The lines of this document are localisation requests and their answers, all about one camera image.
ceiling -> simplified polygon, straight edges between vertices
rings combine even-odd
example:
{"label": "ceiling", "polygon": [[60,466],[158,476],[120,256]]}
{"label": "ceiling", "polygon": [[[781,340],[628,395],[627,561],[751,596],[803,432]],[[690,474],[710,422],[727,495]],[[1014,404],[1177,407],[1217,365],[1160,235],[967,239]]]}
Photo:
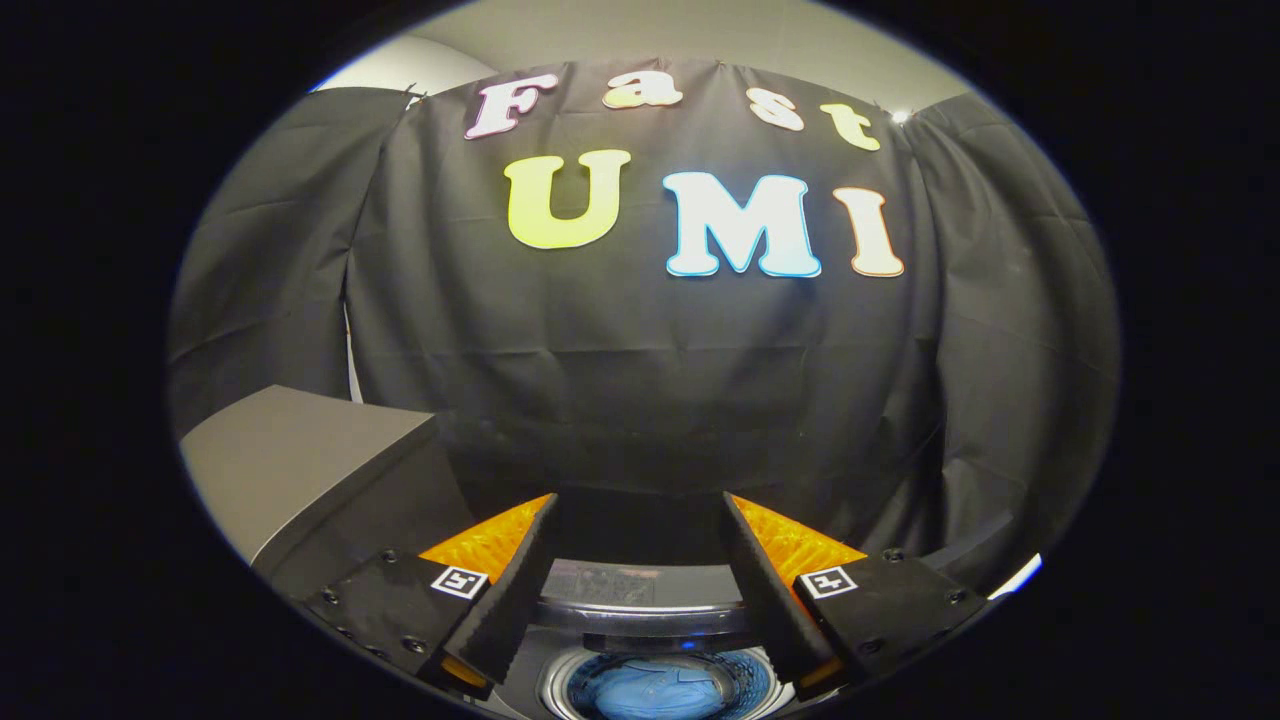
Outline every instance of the ceiling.
{"label": "ceiling", "polygon": [[408,31],[499,70],[564,60],[692,56],[796,77],[886,110],[970,87],[841,10],[808,0],[477,0]]}

letter u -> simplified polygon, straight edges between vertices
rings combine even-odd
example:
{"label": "letter u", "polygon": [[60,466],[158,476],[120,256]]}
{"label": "letter u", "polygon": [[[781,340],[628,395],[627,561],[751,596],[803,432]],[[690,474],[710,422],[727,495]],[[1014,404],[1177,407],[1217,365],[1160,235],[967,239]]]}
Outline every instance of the letter u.
{"label": "letter u", "polygon": [[571,220],[552,215],[552,176],[564,167],[556,155],[516,160],[503,174],[511,178],[507,223],[516,240],[539,250],[581,247],[609,232],[618,220],[620,176],[631,161],[626,150],[593,150],[577,159],[590,172],[586,211]]}

